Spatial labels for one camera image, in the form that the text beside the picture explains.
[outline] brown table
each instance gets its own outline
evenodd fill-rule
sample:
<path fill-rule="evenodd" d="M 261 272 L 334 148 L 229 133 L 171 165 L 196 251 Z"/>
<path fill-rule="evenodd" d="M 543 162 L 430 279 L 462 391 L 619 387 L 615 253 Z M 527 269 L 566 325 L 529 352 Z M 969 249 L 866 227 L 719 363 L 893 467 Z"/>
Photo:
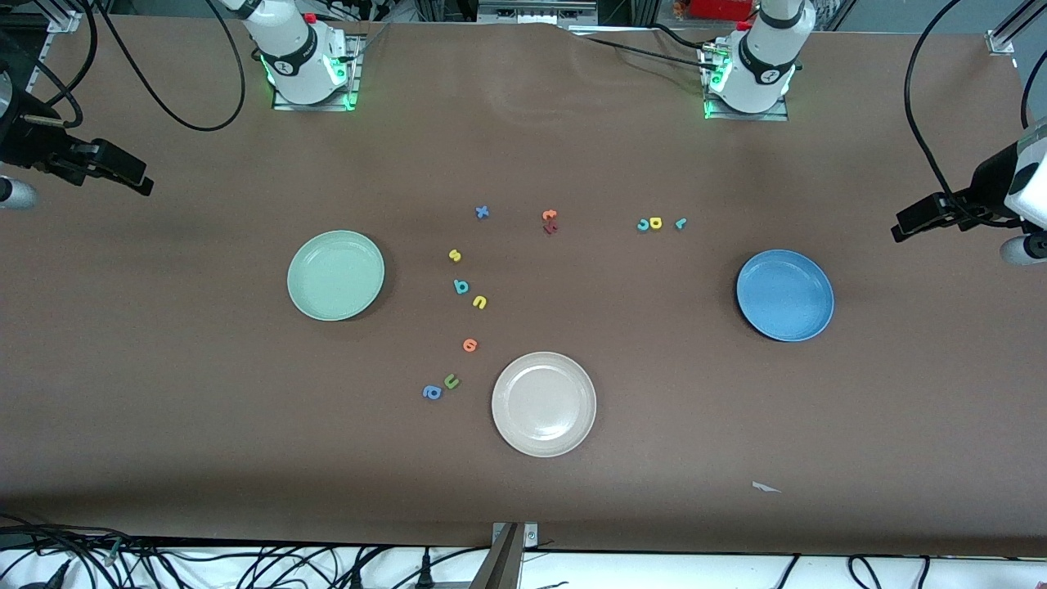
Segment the brown table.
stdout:
<path fill-rule="evenodd" d="M 232 108 L 213 21 L 117 25 L 176 111 Z M 85 32 L 52 48 L 66 78 Z M 243 114 L 201 134 L 104 32 L 77 134 L 144 159 L 156 189 L 17 172 L 43 199 L 0 214 L 0 497 L 151 535 L 470 544 L 527 519 L 560 547 L 1043 554 L 1047 267 L 1004 265 L 1007 231 L 892 242 L 936 187 L 903 115 L 913 41 L 815 35 L 792 120 L 747 123 L 705 120 L 686 67 L 551 26 L 394 25 L 355 113 L 273 112 L 246 62 Z M 1018 96 L 978 37 L 929 42 L 916 114 L 954 185 L 1018 137 Z M 638 234 L 651 214 L 690 222 Z M 285 277 L 333 228 L 371 235 L 387 275 L 332 324 Z M 738 268 L 773 247 L 832 280 L 810 342 L 736 310 Z M 585 367 L 599 412 L 539 460 L 489 395 L 545 349 Z M 421 398 L 449 372 L 458 390 Z"/>

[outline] plate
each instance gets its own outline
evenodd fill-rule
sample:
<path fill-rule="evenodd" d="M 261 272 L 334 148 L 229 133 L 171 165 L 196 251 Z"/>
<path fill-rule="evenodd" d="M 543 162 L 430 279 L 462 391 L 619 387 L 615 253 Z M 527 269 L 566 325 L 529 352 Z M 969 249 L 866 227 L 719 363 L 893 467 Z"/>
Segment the plate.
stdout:
<path fill-rule="evenodd" d="M 767 338 L 803 342 L 832 319 L 836 302 L 828 276 L 806 255 L 770 249 L 753 255 L 738 274 L 742 315 Z"/>
<path fill-rule="evenodd" d="M 537 458 L 566 454 L 596 421 L 596 389 L 578 363 L 556 353 L 514 360 L 494 384 L 491 412 L 509 446 Z"/>
<path fill-rule="evenodd" d="M 378 297 L 385 260 L 375 242 L 351 230 L 320 233 L 298 249 L 287 291 L 298 311 L 318 321 L 359 315 Z"/>

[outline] red box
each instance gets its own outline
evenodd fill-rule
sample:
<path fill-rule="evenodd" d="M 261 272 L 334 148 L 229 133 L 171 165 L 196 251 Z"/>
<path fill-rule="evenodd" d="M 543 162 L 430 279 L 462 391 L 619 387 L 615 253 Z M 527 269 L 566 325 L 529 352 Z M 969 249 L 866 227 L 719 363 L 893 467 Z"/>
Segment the red box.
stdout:
<path fill-rule="evenodd" d="M 753 12 L 753 0 L 691 0 L 692 17 L 720 21 L 743 21 Z"/>

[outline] white paper piece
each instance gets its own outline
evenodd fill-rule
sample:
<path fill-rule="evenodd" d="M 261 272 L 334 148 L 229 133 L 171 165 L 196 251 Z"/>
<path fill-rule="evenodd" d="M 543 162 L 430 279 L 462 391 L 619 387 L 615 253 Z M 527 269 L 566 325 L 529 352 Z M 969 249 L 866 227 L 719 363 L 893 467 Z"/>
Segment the white paper piece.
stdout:
<path fill-rule="evenodd" d="M 758 490 L 762 491 L 763 493 L 781 493 L 780 491 L 778 491 L 777 489 L 775 489 L 773 486 L 767 486 L 767 485 L 765 485 L 763 483 L 758 483 L 756 481 L 753 481 L 753 489 L 758 489 Z"/>

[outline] green plate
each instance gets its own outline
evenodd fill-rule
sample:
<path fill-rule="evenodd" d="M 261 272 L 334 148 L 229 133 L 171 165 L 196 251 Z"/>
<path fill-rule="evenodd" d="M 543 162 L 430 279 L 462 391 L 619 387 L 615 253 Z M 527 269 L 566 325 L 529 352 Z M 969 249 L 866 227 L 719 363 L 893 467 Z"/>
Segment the green plate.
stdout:
<path fill-rule="evenodd" d="M 320 233 L 298 249 L 287 270 L 287 291 L 298 311 L 318 321 L 359 315 L 385 279 L 382 252 L 351 230 Z"/>

